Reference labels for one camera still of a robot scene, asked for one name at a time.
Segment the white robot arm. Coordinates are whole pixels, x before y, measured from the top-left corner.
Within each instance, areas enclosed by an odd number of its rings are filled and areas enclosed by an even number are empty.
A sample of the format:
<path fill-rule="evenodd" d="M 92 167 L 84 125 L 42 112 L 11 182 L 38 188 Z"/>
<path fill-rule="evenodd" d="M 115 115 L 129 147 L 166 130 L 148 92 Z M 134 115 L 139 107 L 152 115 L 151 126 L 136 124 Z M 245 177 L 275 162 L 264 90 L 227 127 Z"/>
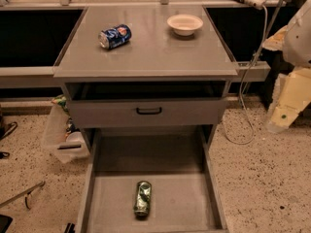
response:
<path fill-rule="evenodd" d="M 290 127 L 311 103 L 311 0 L 306 0 L 289 23 L 263 42 L 266 50 L 280 50 L 294 69 L 284 78 L 273 113 L 266 124 L 271 133 Z"/>

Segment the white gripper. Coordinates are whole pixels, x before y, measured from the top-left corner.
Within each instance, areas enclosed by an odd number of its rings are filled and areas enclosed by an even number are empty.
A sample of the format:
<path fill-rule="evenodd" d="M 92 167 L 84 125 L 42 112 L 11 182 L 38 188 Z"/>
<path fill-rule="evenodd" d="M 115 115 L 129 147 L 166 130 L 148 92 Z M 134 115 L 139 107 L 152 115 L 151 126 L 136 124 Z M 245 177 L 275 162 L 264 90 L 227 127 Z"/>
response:
<path fill-rule="evenodd" d="M 276 107 L 267 112 L 266 129 L 271 133 L 287 130 L 311 103 L 311 69 L 295 67 L 285 78 Z"/>

